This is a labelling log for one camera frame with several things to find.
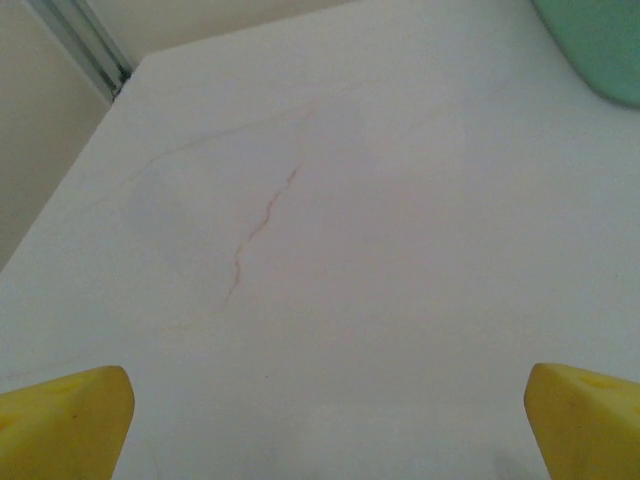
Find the beige wall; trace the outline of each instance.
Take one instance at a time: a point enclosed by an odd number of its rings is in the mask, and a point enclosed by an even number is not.
[[[134,64],[146,54],[352,0],[88,0]]]
[[[0,269],[107,110],[18,0],[0,0]]]

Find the yellow object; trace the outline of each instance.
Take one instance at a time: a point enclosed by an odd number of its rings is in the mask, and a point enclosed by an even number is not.
[[[539,364],[524,402],[553,480],[640,479],[640,384]]]
[[[133,405],[121,367],[0,395],[0,479],[110,479]]]

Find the white surface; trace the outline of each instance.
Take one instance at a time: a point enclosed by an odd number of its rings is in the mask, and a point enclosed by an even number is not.
[[[0,2],[0,270],[107,105],[19,1]]]
[[[640,380],[639,131],[526,1],[151,56],[0,276],[0,389],[124,365],[118,479],[543,479],[534,362]]]
[[[145,55],[353,0],[88,0],[120,47]]]

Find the brown crack line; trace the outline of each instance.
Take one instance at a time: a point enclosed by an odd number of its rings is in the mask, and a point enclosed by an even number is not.
[[[278,202],[278,199],[284,192],[286,192],[289,189],[289,187],[291,187],[291,184],[295,180],[301,168],[302,168],[302,164],[298,165],[295,168],[295,170],[293,170],[293,172],[291,172],[291,174],[287,177],[287,180],[285,181],[284,185],[280,189],[278,189],[278,191],[273,195],[273,197],[271,197],[271,200],[269,200],[269,203],[267,204],[266,215],[264,216],[262,221],[251,231],[251,234],[249,234],[249,237],[247,237],[247,239],[240,244],[240,246],[236,250],[236,253],[233,255],[233,263],[235,265],[236,273],[233,277],[233,283],[231,284],[231,288],[229,288],[229,292],[227,293],[227,296],[224,299],[223,305],[225,306],[227,305],[229,300],[231,300],[231,297],[233,296],[233,293],[235,292],[236,287],[240,284],[240,280],[242,278],[242,268],[240,265],[240,259],[242,258],[242,252],[244,251],[244,248],[254,238],[256,238],[260,234],[260,232],[264,229],[264,227],[267,226],[267,224],[269,223],[269,220],[271,220],[273,209],[276,203]]]
[[[149,160],[147,160],[146,162],[144,162],[144,164],[138,168],[138,170],[132,172],[130,175],[127,176],[127,178],[125,178],[124,180],[122,180],[120,183],[118,183],[115,187],[109,189],[109,191],[103,195],[101,195],[99,198],[97,198],[96,200],[92,201],[89,203],[89,205],[87,205],[86,207],[82,207],[78,210],[72,210],[71,212],[69,212],[62,220],[61,222],[59,222],[59,224],[57,225],[55,231],[58,231],[59,228],[64,227],[67,225],[67,223],[70,221],[70,219],[74,219],[77,220],[79,217],[84,216],[87,212],[93,210],[94,208],[98,207],[99,205],[101,205],[102,203],[104,203],[106,200],[108,200],[109,198],[111,198],[111,196],[120,191],[122,188],[124,188],[126,185],[131,184],[133,181],[135,181],[138,177],[140,177],[140,175],[142,175],[143,172],[145,172],[151,165],[153,165],[154,163],[156,163],[158,160],[164,158],[165,156],[168,155],[175,155],[181,151],[185,151],[185,150],[190,150],[193,148],[197,148],[200,145],[202,145],[203,143],[206,143],[208,141],[217,139],[217,138],[221,138],[227,135],[232,135],[232,134],[236,134],[239,133],[243,130],[247,130],[250,128],[254,128],[254,127],[260,127],[264,124],[268,124],[271,122],[275,122],[278,120],[281,120],[282,118],[286,118],[288,116],[291,115],[295,115],[298,112],[304,111],[306,108],[308,108],[309,106],[312,107],[312,111],[315,110],[318,106],[318,104],[320,102],[326,101],[327,99],[333,98],[333,97],[337,97],[339,95],[344,95],[346,93],[350,93],[354,90],[359,89],[360,87],[367,85],[367,84],[373,84],[376,83],[378,81],[380,81],[382,78],[376,78],[374,80],[363,80],[360,82],[357,82],[353,85],[349,85],[346,88],[343,88],[337,92],[330,92],[327,94],[324,94],[322,96],[320,96],[319,98],[313,98],[309,101],[304,102],[302,105],[297,106],[297,107],[292,107],[290,109],[286,109],[276,115],[272,115],[269,116],[267,118],[262,118],[262,119],[258,119],[258,120],[252,120],[250,122],[247,122],[245,124],[239,125],[237,127],[231,127],[225,130],[217,130],[215,132],[212,133],[207,133],[204,134],[202,136],[190,139],[189,141],[187,141],[185,144],[181,144],[177,147],[174,148],[170,148],[167,151],[161,152],[157,155],[154,155],[152,158],[150,158]]]

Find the mint green container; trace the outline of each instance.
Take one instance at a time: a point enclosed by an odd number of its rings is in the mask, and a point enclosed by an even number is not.
[[[599,95],[640,107],[640,0],[533,0],[580,76]]]

